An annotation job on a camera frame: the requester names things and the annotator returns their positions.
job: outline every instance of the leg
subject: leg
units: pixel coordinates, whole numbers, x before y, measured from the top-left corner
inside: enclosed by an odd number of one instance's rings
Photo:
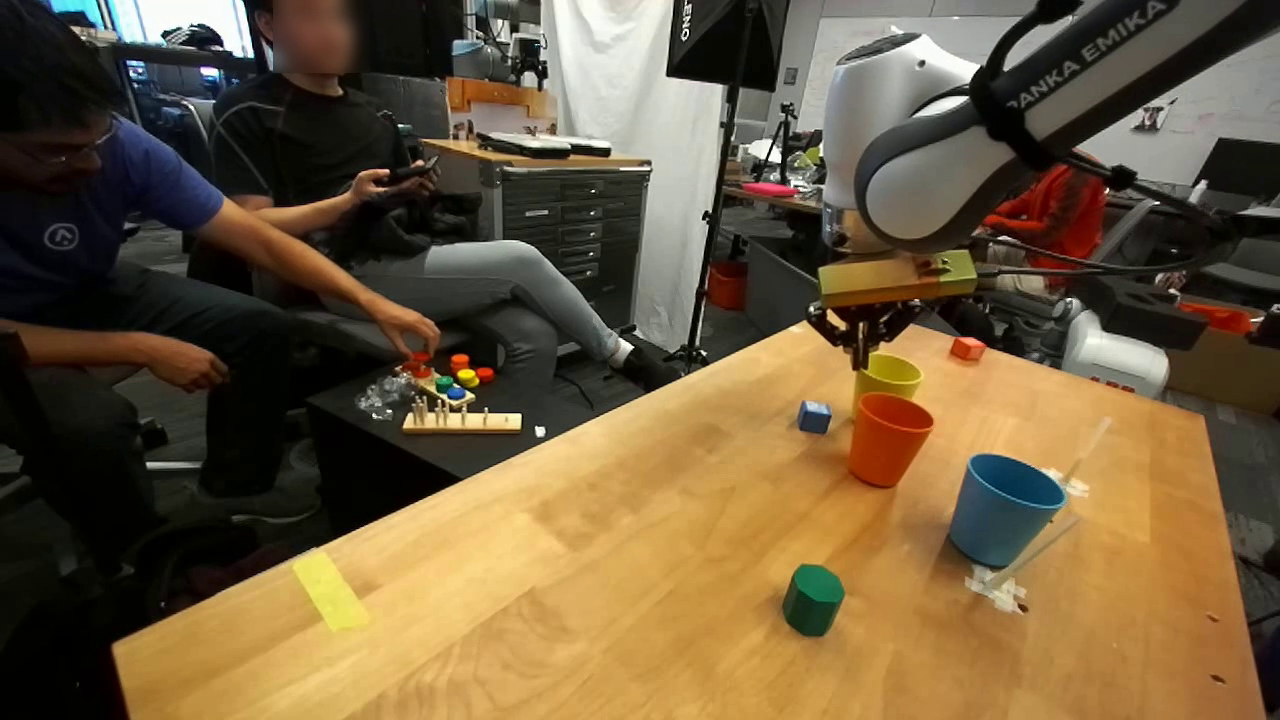
[[[543,251],[520,242],[435,246],[413,259],[359,263],[358,278],[435,321],[518,302],[590,355],[608,364],[626,355],[626,340],[599,321],[583,294]]]
[[[285,455],[291,321],[252,296],[186,278],[119,268],[40,321],[65,329],[145,329],[214,347],[231,379],[210,398],[204,489],[270,493]]]
[[[37,493],[78,528],[87,555],[115,572],[131,541],[161,526],[145,493],[137,410],[78,371],[37,371],[32,387],[56,448],[37,448],[7,404],[0,404],[0,445],[27,460]]]

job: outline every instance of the yellow sticky note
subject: yellow sticky note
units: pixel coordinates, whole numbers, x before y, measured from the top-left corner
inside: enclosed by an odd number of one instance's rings
[[[308,552],[291,561],[291,577],[314,597],[326,629],[347,634],[369,623],[359,597],[354,594],[354,583],[345,582],[345,572],[333,563],[328,552]]]

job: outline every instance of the green block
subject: green block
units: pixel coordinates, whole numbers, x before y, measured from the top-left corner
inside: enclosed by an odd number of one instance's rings
[[[802,563],[783,597],[783,621],[802,635],[825,635],[846,605],[846,583],[819,563]]]

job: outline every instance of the orange cup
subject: orange cup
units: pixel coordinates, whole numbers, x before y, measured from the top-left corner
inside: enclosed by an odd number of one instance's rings
[[[913,467],[930,432],[930,410],[904,398],[861,398],[849,445],[849,471],[864,486],[894,489]]]

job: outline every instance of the cabinet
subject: cabinet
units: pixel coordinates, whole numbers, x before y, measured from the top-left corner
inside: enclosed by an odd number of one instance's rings
[[[480,237],[535,246],[612,323],[633,323],[647,161],[535,161],[429,141],[440,191],[480,197]]]

